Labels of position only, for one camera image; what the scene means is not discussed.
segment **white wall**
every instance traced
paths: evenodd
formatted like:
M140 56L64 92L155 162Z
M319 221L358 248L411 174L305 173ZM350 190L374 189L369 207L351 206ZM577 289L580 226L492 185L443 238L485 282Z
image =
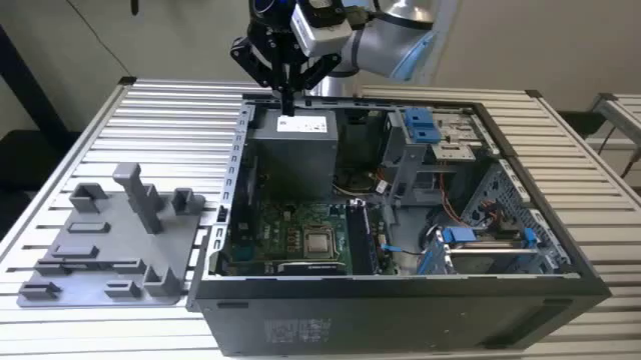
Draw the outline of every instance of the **white wall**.
M247 2L74 0L102 39L139 77L248 80L228 46L247 27ZM63 0L1 0L0 23L67 124L91 120L126 75Z
M640 0L462 0L433 85L538 89L564 110L641 93L640 14Z

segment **slotted metal table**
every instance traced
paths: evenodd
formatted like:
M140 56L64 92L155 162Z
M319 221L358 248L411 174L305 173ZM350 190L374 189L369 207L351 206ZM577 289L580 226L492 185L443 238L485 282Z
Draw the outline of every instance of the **slotted metal table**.
M0 356L28 359L216 359L215 339L199 313L171 307L21 309L17 291L71 213L79 182L116 191L116 163L142 164L159 191L192 188L206 212L187 269L214 223L244 83L139 79L119 85L0 243ZM525 352L494 355L398 354L333 359L641 358L641 199L540 97L525 91L367 86L370 98L474 101L485 105L522 164L613 297Z
M641 146L641 95L600 94L594 111L602 113L634 144Z

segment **motherboard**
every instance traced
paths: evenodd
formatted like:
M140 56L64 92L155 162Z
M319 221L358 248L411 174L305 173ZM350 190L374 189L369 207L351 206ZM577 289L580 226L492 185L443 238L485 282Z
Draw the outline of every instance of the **motherboard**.
M331 264L351 273L346 205L263 202L254 238L232 244L230 273L275 275L302 263Z

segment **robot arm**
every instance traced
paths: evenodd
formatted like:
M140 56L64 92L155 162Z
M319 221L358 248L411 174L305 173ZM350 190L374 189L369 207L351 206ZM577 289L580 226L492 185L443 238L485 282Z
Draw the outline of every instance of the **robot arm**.
M295 96L335 68L409 80L431 39L431 15L415 2L398 0L370 13L355 0L250 0L247 36L230 54L257 83L274 89L285 115L294 115Z

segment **label sticker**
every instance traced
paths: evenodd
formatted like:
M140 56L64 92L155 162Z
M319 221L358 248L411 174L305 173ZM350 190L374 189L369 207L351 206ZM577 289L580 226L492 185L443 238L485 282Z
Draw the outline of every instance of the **label sticker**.
M279 133L326 133L325 116L279 116L277 131Z
M381 182L377 185L377 193L383 194L385 190L387 189L387 181L381 180Z

